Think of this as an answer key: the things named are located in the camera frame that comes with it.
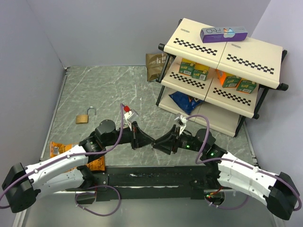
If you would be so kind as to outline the brass padlock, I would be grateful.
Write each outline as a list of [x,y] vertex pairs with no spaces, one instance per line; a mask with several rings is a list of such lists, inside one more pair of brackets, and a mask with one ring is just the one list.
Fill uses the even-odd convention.
[[89,111],[93,110],[94,115],[97,115],[97,110],[95,107],[90,106],[85,114],[80,114],[76,116],[75,123],[76,124],[87,124],[89,122]]

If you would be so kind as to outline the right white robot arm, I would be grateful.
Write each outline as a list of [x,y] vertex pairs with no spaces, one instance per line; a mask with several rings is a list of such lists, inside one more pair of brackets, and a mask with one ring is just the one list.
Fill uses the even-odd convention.
[[294,211],[302,208],[300,194],[290,175],[271,173],[238,159],[217,146],[208,129],[199,129],[195,136],[179,131],[174,125],[154,142],[153,148],[168,155],[179,148],[197,151],[198,160],[212,170],[206,180],[211,188],[222,186],[244,193],[283,220],[289,220]]

